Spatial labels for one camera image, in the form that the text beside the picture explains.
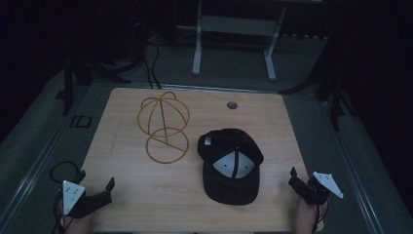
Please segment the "gold wire hat stand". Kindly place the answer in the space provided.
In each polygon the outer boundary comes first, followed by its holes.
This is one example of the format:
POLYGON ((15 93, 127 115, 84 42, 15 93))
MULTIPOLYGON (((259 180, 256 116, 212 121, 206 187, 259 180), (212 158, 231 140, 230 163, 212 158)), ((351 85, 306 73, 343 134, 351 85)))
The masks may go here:
POLYGON ((144 99, 136 123, 147 135, 145 150, 148 157, 159 164, 181 160, 189 150, 189 137, 184 133, 189 120, 189 108, 174 92, 144 99))

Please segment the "white metal desk frame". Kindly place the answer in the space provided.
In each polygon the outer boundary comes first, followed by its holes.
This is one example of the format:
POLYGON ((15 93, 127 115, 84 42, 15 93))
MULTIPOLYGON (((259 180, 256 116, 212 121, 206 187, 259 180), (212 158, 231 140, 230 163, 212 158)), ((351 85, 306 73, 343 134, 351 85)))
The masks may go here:
POLYGON ((274 68, 272 54, 276 42, 280 36, 282 22, 286 13, 286 7, 281 7, 278 18, 273 20, 266 19, 243 19, 230 18, 203 13, 203 0, 198 0, 197 6, 197 26, 196 26, 196 47, 193 58, 192 74, 199 75, 202 64, 202 33, 219 32, 242 35, 267 36, 271 39, 270 45, 263 51, 268 79, 277 79, 276 69, 274 68))

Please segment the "person's right hand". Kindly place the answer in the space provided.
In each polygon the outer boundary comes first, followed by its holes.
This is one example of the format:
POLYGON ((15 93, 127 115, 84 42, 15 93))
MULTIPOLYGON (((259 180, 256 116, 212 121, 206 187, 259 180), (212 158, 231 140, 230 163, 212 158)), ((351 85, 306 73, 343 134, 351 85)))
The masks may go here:
POLYGON ((308 205, 302 197, 298 197, 298 204, 294 218, 294 232, 296 234, 313 234, 316 223, 325 216, 328 204, 308 205))

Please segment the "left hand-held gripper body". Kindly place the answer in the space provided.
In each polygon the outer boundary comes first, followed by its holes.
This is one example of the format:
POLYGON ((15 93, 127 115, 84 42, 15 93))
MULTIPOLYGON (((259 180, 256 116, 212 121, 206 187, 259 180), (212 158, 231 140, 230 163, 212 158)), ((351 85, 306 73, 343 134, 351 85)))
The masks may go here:
POLYGON ((111 192, 106 189, 93 196, 86 195, 82 185, 65 180, 62 183, 63 214, 82 218, 112 202, 111 192))

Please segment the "black tripod stand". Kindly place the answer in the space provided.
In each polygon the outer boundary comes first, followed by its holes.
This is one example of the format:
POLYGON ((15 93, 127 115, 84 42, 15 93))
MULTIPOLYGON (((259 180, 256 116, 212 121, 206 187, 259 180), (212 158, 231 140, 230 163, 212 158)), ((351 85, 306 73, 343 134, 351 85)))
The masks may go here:
POLYGON ((69 54, 65 55, 64 60, 64 90, 62 92, 62 97, 64 99, 64 109, 62 115, 65 116, 69 113, 72 104, 73 104, 73 77, 71 62, 74 58, 78 58, 81 62, 88 65, 92 70, 95 70, 104 76, 114 80, 118 83, 129 84, 130 81, 119 77, 115 72, 108 70, 103 65, 99 64, 96 61, 93 61, 91 58, 88 58, 86 55, 82 54, 79 50, 74 49, 69 54))
POLYGON ((318 101, 326 102, 330 99, 329 122, 335 131, 339 131, 339 116, 343 115, 341 103, 349 104, 342 97, 342 83, 344 70, 339 63, 327 64, 318 62, 310 72, 309 77, 302 83, 291 88, 281 90, 280 94, 292 95, 316 83, 319 83, 314 97, 318 101))

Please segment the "black floor bracket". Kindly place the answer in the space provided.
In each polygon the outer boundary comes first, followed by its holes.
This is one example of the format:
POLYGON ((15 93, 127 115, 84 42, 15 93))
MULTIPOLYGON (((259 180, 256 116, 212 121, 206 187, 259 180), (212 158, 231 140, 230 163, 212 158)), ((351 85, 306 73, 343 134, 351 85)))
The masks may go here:
POLYGON ((92 124, 93 118, 84 115, 75 115, 70 124, 70 128, 89 128, 92 124))

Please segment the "black baseball cap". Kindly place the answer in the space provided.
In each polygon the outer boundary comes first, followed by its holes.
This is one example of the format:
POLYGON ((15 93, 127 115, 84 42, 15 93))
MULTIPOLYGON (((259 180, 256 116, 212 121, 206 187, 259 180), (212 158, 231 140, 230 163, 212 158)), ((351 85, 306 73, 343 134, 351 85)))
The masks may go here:
POLYGON ((244 206, 256 199, 264 156, 249 134, 239 129, 210 131, 199 137, 197 150, 211 200, 244 206))

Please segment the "person's left hand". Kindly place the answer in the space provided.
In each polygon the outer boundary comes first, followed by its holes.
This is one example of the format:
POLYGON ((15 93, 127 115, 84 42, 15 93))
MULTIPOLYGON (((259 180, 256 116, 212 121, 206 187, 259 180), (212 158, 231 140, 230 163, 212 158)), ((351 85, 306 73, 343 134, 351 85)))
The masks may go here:
POLYGON ((91 234, 93 216, 91 214, 82 218, 72 218, 64 215, 61 219, 63 234, 91 234))

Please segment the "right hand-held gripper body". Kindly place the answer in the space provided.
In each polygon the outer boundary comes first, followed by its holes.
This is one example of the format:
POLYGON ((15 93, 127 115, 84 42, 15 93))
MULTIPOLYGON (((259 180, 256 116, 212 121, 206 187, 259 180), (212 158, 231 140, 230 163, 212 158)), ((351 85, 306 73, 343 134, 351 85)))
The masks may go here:
POLYGON ((331 193, 340 199, 344 198, 344 194, 340 190, 332 174, 313 172, 312 177, 319 182, 317 188, 309 187, 307 185, 308 181, 304 182, 298 176, 291 177, 288 181, 288 184, 292 189, 302 197, 308 205, 323 205, 331 193))

